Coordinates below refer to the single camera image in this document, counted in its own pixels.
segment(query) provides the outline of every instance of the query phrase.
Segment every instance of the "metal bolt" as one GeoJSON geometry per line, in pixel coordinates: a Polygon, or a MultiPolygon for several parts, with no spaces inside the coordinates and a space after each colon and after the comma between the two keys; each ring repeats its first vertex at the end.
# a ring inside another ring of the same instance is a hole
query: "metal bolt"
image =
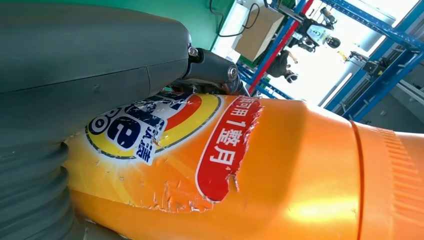
{"type": "Polygon", "coordinates": [[[190,55],[192,57],[197,57],[197,56],[199,56],[199,51],[196,48],[191,46],[191,47],[188,48],[188,55],[190,55]]]}
{"type": "Polygon", "coordinates": [[[239,74],[239,71],[237,70],[237,67],[235,66],[230,66],[228,68],[228,79],[230,81],[233,81],[237,78],[237,74],[239,74]]]}

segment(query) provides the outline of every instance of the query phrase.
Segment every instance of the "red label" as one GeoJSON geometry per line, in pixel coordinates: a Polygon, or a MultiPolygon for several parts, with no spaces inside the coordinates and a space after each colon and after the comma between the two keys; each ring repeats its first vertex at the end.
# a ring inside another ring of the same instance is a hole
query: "red label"
{"type": "Polygon", "coordinates": [[[258,98],[238,97],[216,124],[196,171],[197,188],[209,200],[220,202],[228,194],[228,177],[235,176],[240,168],[260,110],[258,98]]]}

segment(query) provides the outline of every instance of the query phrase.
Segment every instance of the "yellow circular logo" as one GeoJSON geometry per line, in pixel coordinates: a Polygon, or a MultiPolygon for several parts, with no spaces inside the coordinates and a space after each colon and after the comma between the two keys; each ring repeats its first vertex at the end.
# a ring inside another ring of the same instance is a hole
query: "yellow circular logo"
{"type": "Polygon", "coordinates": [[[201,129],[221,103],[219,96],[211,94],[160,92],[96,117],[85,133],[105,156],[151,165],[155,154],[201,129]]]}

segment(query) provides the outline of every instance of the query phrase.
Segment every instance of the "black cable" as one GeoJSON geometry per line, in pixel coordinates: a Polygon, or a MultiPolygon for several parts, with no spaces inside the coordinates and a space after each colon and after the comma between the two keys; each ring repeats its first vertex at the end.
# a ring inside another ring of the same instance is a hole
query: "black cable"
{"type": "Polygon", "coordinates": [[[222,14],[221,12],[216,12],[216,11],[214,11],[214,10],[212,10],[212,1],[213,0],[209,0],[209,11],[212,13],[212,14],[214,14],[214,15],[217,15],[217,16],[220,16],[221,17],[221,20],[219,21],[219,25],[218,25],[218,36],[220,36],[220,37],[223,37],[223,38],[227,38],[227,37],[234,37],[234,36],[238,36],[238,35],[240,35],[240,34],[242,34],[246,29],[250,29],[251,27],[253,27],[253,25],[256,23],[256,20],[258,19],[258,16],[259,16],[259,11],[260,11],[260,7],[259,7],[259,5],[257,4],[257,3],[253,3],[251,6],[250,6],[250,10],[249,10],[249,15],[247,16],[247,20],[246,20],[246,24],[249,22],[249,17],[251,16],[251,13],[252,13],[252,9],[253,9],[253,6],[256,6],[257,7],[257,14],[256,14],[256,17],[254,18],[254,20],[253,20],[253,22],[252,22],[252,24],[250,25],[250,26],[246,26],[246,25],[242,25],[243,26],[243,30],[241,30],[241,32],[239,32],[239,33],[237,33],[237,34],[231,34],[231,35],[221,35],[220,34],[220,31],[221,31],[221,28],[222,28],[222,25],[223,25],[223,22],[224,22],[224,14],[222,14]]]}

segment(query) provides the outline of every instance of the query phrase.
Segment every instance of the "green wall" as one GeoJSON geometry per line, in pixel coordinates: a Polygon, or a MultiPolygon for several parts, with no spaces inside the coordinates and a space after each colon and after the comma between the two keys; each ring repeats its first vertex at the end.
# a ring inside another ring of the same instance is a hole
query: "green wall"
{"type": "MultiPolygon", "coordinates": [[[[213,0],[213,9],[227,17],[235,0],[213,0]]],[[[209,11],[209,0],[0,0],[3,3],[73,3],[118,7],[180,21],[194,47],[211,49],[217,38],[219,16],[209,11]]]]}

